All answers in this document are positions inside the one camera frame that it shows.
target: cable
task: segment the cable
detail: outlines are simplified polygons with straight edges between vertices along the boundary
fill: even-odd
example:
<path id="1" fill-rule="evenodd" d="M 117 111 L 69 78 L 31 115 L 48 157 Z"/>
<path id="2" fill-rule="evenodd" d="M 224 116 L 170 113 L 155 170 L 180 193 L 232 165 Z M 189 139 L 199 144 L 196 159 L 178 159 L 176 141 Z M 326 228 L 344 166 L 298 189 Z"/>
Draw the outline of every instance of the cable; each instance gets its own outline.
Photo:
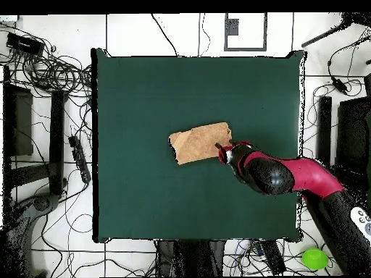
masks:
<path id="1" fill-rule="evenodd" d="M 152 19 L 156 22 L 156 24 L 159 26 L 159 29 L 161 30 L 162 34 L 164 35 L 164 37 L 166 38 L 166 40 L 169 42 L 169 44 L 171 45 L 171 47 L 174 49 L 174 52 L 175 52 L 175 55 L 178 56 L 178 53 L 177 51 L 175 50 L 175 47 L 174 45 L 172 44 L 172 42 L 170 41 L 170 39 L 166 36 L 165 32 L 163 31 L 161 25 L 159 25 L 159 22 L 157 21 L 157 19 L 154 17 L 154 15 L 151 13 L 151 16 L 152 16 Z"/>
<path id="2" fill-rule="evenodd" d="M 51 249 L 53 249 L 53 250 L 55 250 L 56 252 L 58 252 L 59 255 L 61 256 L 61 258 L 60 258 L 60 260 L 59 260 L 59 263 L 57 264 L 57 266 L 55 267 L 55 269 L 53 270 L 53 272 L 52 272 L 51 275 L 50 275 L 50 278 L 52 278 L 53 275 L 54 275 L 54 273 L 55 273 L 55 271 L 58 269 L 59 265 L 61 264 L 61 262 L 62 262 L 62 260 L 63 260 L 63 255 L 62 255 L 62 253 L 61 253 L 59 250 L 57 250 L 54 246 L 52 246 L 52 245 L 50 245 L 49 243 L 47 243 L 46 240 L 45 240 L 45 238 L 43 237 L 44 230 L 45 230 L 45 228 L 46 228 L 46 224 L 48 224 L 48 214 L 46 215 L 45 224 L 43 225 L 43 229 L 41 230 L 41 238 L 43 239 L 43 242 L 44 242 L 47 246 L 49 246 Z"/>
<path id="3" fill-rule="evenodd" d="M 337 89 L 338 91 L 342 92 L 343 94 L 345 94 L 345 95 L 347 95 L 347 96 L 351 96 L 351 97 L 353 97 L 353 96 L 356 96 L 356 95 L 358 95 L 358 94 L 356 94 L 356 95 L 349 95 L 348 92 L 351 91 L 351 88 L 348 90 L 348 88 L 345 86 L 345 83 L 343 83 L 340 79 L 336 79 L 336 78 L 334 78 L 334 77 L 331 75 L 330 65 L 332 64 L 332 59 L 333 59 L 333 57 L 335 56 L 335 54 L 337 54 L 339 51 L 344 50 L 344 49 L 347 49 L 347 48 L 349 48 L 349 47 L 352 47 L 353 45 L 354 45 L 354 47 L 356 47 L 356 46 L 358 46 L 360 43 L 363 43 L 364 41 L 367 41 L 367 40 L 369 40 L 369 39 L 371 39 L 371 35 L 366 36 L 366 37 L 364 37 L 364 38 L 360 38 L 360 39 L 358 39 L 357 41 L 355 41 L 355 42 L 353 42 L 353 43 L 351 43 L 351 44 L 349 44 L 349 45 L 347 45 L 347 46 L 344 46 L 344 47 L 340 48 L 339 50 L 335 51 L 335 52 L 331 55 L 330 59 L 328 60 L 328 74 L 330 75 L 331 80 L 333 81 L 333 85 L 336 87 L 336 89 Z M 350 87 L 351 87 L 351 84 L 350 84 L 350 83 L 353 83 L 353 82 L 355 82 L 355 81 L 357 81 L 357 82 L 360 84 L 360 81 L 359 81 L 359 80 L 352 80 L 352 81 L 349 81 L 349 85 L 350 85 Z"/>
<path id="4" fill-rule="evenodd" d="M 45 186 L 48 185 L 48 184 L 49 184 L 49 182 L 47 182 L 45 185 L 40 186 L 39 189 L 37 189 L 37 190 L 34 192 L 33 195 L 35 196 L 36 193 L 37 193 L 41 188 L 45 187 Z"/>
<path id="5" fill-rule="evenodd" d="M 366 28 L 364 29 L 364 31 L 362 32 L 362 34 L 361 34 L 360 37 L 358 38 L 358 41 L 359 41 L 359 40 L 362 38 L 362 36 L 366 33 L 367 29 L 368 29 L 368 27 L 366 27 Z M 350 74 L 350 71 L 351 71 L 351 65 L 353 64 L 353 56 L 354 56 L 354 52 L 356 51 L 356 47 L 357 47 L 357 45 L 354 46 L 354 48 L 353 48 L 353 52 L 351 53 L 351 63 L 350 63 L 350 65 L 349 65 L 348 73 L 346 74 L 346 75 L 347 75 L 347 79 L 348 79 L 348 81 L 349 81 L 349 74 Z"/>
<path id="6" fill-rule="evenodd" d="M 212 43 L 212 40 L 210 39 L 210 36 L 205 32 L 204 30 L 204 21 L 205 21 L 205 16 L 206 16 L 206 13 L 204 13 L 204 18 L 202 19 L 202 31 L 205 33 L 205 35 L 207 36 L 207 38 L 209 39 L 209 45 L 207 45 L 207 49 L 202 52 L 201 56 L 205 53 L 205 52 L 208 52 L 209 50 L 209 47 L 210 47 L 210 44 Z"/>

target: black stand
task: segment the black stand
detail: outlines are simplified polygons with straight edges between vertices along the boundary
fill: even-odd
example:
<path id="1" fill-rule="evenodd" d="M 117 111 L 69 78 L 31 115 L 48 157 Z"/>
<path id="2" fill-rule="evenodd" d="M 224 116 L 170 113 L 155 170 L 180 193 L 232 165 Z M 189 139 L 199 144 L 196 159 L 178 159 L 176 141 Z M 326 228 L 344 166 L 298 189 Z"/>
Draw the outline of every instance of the black stand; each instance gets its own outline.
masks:
<path id="1" fill-rule="evenodd" d="M 358 25 L 364 25 L 364 26 L 369 26 L 371 25 L 371 16 L 370 13 L 365 13 L 365 12 L 358 12 L 358 13 L 350 13 L 350 12 L 344 12 L 341 13 L 341 24 L 330 29 L 329 31 L 316 36 L 315 38 L 312 38 L 305 43 L 301 45 L 302 48 L 307 47 L 308 45 L 315 43 L 316 41 L 319 41 L 323 38 L 328 37 L 331 34 L 334 34 L 335 32 L 338 32 L 340 30 L 344 30 L 348 27 L 350 27 L 353 23 L 356 23 Z"/>
<path id="2" fill-rule="evenodd" d="M 3 217 L 4 226 L 0 230 L 0 270 L 7 276 L 34 277 L 30 262 L 30 239 L 36 220 L 53 211 L 67 184 L 63 178 L 63 137 L 64 103 L 67 100 L 63 91 L 54 91 L 51 95 L 51 121 L 49 163 L 35 167 L 12 169 L 11 156 L 14 148 L 14 95 L 10 85 L 10 71 L 4 67 L 4 102 L 3 102 Z M 50 193 L 36 196 L 18 203 L 11 202 L 12 189 L 30 182 L 48 178 Z"/>

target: floor tile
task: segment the floor tile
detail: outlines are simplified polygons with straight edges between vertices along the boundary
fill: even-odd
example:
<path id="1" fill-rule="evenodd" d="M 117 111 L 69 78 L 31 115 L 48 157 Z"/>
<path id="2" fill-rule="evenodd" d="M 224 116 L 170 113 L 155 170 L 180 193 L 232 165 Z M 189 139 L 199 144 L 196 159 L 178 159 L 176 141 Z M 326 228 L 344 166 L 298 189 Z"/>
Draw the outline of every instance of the floor tile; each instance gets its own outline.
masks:
<path id="1" fill-rule="evenodd" d="M 143 276 L 154 265 L 155 254 L 107 252 L 106 257 L 119 265 L 107 261 L 106 277 L 135 277 Z"/>
<path id="2" fill-rule="evenodd" d="M 235 14 L 243 18 L 248 13 Z M 210 37 L 209 39 L 201 31 L 201 53 L 203 56 L 287 56 L 291 51 L 292 38 L 292 13 L 274 13 L 267 14 L 267 51 L 224 51 L 225 42 L 225 13 L 206 13 L 204 19 L 204 31 Z"/>
<path id="3" fill-rule="evenodd" d="M 21 81 L 27 80 L 23 72 L 17 72 L 17 79 Z M 41 95 L 45 95 L 47 97 L 40 98 L 40 91 L 36 91 L 34 88 L 29 86 L 28 88 L 31 89 L 31 93 L 34 96 L 31 112 L 33 125 L 31 138 L 34 140 L 35 144 L 33 144 L 32 156 L 18 156 L 17 159 L 26 161 L 40 161 L 41 157 L 37 150 L 38 147 L 41 155 L 46 161 L 48 161 L 51 124 L 51 96 L 43 93 Z M 72 157 L 72 148 L 68 142 L 68 137 L 75 135 L 77 130 L 80 129 L 83 122 L 81 118 L 84 117 L 85 113 L 90 107 L 84 106 L 83 108 L 80 108 L 79 106 L 82 106 L 86 101 L 87 98 L 70 97 L 64 105 L 64 161 L 74 161 Z M 77 134 L 77 137 L 81 141 L 86 161 L 92 161 L 93 144 L 91 140 L 91 131 L 89 130 L 89 128 L 91 129 L 91 112 L 86 114 L 85 121 L 87 122 L 88 127 L 84 127 L 81 134 Z"/>
<path id="4" fill-rule="evenodd" d="M 300 258 L 287 259 L 285 265 L 287 268 L 287 271 L 284 273 L 285 276 L 301 276 L 300 274 L 305 276 L 328 276 L 328 273 L 330 276 L 342 275 L 337 264 L 330 259 L 328 261 L 328 267 L 326 268 L 328 273 L 325 269 L 319 269 L 317 271 L 308 269 L 305 265 L 303 265 Z"/>
<path id="5" fill-rule="evenodd" d="M 22 15 L 17 27 L 50 41 L 54 56 L 83 68 L 91 64 L 91 49 L 105 48 L 106 16 L 98 15 Z"/>
<path id="6" fill-rule="evenodd" d="M 68 174 L 74 169 L 73 165 L 66 164 L 64 166 L 65 177 L 68 177 Z M 73 172 L 69 179 L 68 195 L 80 192 L 83 186 L 79 171 Z M 95 243 L 92 239 L 92 192 L 92 186 L 90 185 L 79 196 L 60 203 L 49 214 L 48 224 L 44 231 L 44 238 L 49 244 L 63 250 L 68 250 L 69 247 L 70 250 L 104 250 L 103 244 Z M 45 218 L 40 218 L 36 222 L 33 230 L 33 244 L 31 245 L 33 248 L 47 248 L 40 237 L 45 221 Z"/>
<path id="7" fill-rule="evenodd" d="M 136 250 L 156 252 L 153 240 L 112 239 L 106 244 L 106 250 Z"/>
<path id="8" fill-rule="evenodd" d="M 348 82 L 348 79 L 345 77 L 339 78 L 343 83 Z M 338 90 L 334 90 L 334 87 L 331 85 L 331 79 L 329 77 L 305 77 L 304 86 L 305 86 L 305 112 L 304 112 L 304 155 L 308 157 L 317 157 L 317 126 L 312 125 L 310 122 L 317 124 L 315 121 L 316 110 L 318 110 L 318 100 L 319 97 L 328 92 L 327 96 L 332 98 L 332 111 L 331 111 L 331 125 L 333 126 L 331 130 L 331 164 L 335 163 L 335 148 L 336 148 L 336 138 L 337 138 L 337 127 L 338 123 L 338 106 L 341 101 L 348 101 L 354 98 L 365 97 L 366 92 L 364 86 L 360 87 L 360 83 L 364 83 L 363 78 L 350 78 L 350 80 L 358 80 L 352 83 L 346 84 L 349 89 L 349 95 L 356 95 L 354 97 L 344 95 Z M 323 85 L 328 85 L 326 87 L 319 88 L 316 92 L 315 90 Z"/>
<path id="9" fill-rule="evenodd" d="M 36 271 L 47 270 L 49 278 L 53 270 L 57 267 L 60 255 L 55 251 L 32 251 L 33 267 Z M 104 253 L 62 253 L 62 262 L 55 271 L 53 278 L 99 278 L 104 276 L 104 264 L 97 264 L 104 260 Z"/>
<path id="10" fill-rule="evenodd" d="M 340 21 L 340 13 L 295 13 L 294 49 L 303 49 L 301 47 L 302 43 L 334 28 L 340 24 Z M 357 41 L 364 29 L 365 27 L 361 25 L 351 25 L 345 30 L 334 33 L 304 48 L 308 51 L 306 74 L 328 75 L 328 60 L 331 55 L 338 49 Z M 369 44 L 369 42 L 364 42 L 358 45 L 354 52 L 350 75 L 364 76 L 371 73 L 371 67 L 365 64 L 368 59 L 371 59 Z M 344 49 L 333 57 L 330 66 L 332 75 L 348 74 L 353 49 L 354 47 Z"/>
<path id="11" fill-rule="evenodd" d="M 199 14 L 154 14 L 180 56 L 197 56 Z M 174 56 L 150 14 L 109 14 L 107 48 L 112 56 Z"/>

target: green mat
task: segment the green mat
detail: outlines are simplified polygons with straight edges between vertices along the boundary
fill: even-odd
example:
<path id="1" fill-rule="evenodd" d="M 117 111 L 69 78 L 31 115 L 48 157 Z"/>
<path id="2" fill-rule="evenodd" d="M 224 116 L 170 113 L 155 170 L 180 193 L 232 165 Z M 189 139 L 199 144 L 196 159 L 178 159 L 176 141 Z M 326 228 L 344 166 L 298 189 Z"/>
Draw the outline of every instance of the green mat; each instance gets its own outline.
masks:
<path id="1" fill-rule="evenodd" d="M 217 158 L 177 165 L 168 136 L 227 122 L 297 156 L 303 52 L 266 57 L 106 57 L 97 49 L 99 237 L 298 240 L 295 193 L 263 196 Z"/>

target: black device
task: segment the black device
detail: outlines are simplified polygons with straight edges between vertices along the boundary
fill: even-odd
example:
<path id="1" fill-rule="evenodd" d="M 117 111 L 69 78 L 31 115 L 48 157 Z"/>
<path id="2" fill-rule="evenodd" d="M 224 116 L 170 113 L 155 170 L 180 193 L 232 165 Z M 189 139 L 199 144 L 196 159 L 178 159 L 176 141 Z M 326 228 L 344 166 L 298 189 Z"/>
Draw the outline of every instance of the black device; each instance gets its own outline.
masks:
<path id="1" fill-rule="evenodd" d="M 225 240 L 159 240 L 157 277 L 221 277 Z"/>
<path id="2" fill-rule="evenodd" d="M 320 97 L 317 112 L 317 158 L 326 166 L 330 166 L 331 108 L 332 98 L 328 96 Z"/>
<path id="3" fill-rule="evenodd" d="M 80 170 L 81 180 L 88 184 L 91 181 L 91 175 L 88 169 L 88 164 L 86 163 L 86 159 L 83 153 L 83 147 L 81 146 L 81 142 L 77 136 L 73 135 L 68 138 L 70 146 L 73 148 L 72 156 L 73 159 L 76 161 L 76 166 Z"/>
<path id="4" fill-rule="evenodd" d="M 10 154 L 12 156 L 30 156 L 33 153 L 33 144 L 28 136 L 32 134 L 32 105 L 33 96 L 31 90 L 9 84 L 9 95 L 7 103 L 9 107 L 9 122 L 12 122 L 13 129 L 12 147 Z"/>
<path id="5" fill-rule="evenodd" d="M 275 240 L 260 241 L 259 245 L 267 259 L 267 265 L 273 275 L 279 275 L 286 271 L 285 261 Z"/>
<path id="6" fill-rule="evenodd" d="M 3 101 L 3 223 L 0 230 L 0 271 L 13 277 L 32 277 L 30 259 L 30 239 L 35 222 L 54 210 L 62 197 L 64 153 L 64 92 L 55 91 L 51 95 L 51 121 L 49 163 L 35 167 L 12 169 L 12 149 L 14 146 L 14 96 L 10 82 L 10 70 L 4 67 Z M 35 196 L 17 203 L 12 202 L 12 189 L 30 182 L 48 178 L 50 193 Z"/>
<path id="7" fill-rule="evenodd" d="M 8 33 L 7 47 L 15 49 L 21 53 L 42 56 L 44 44 L 32 39 L 19 36 L 14 33 Z"/>

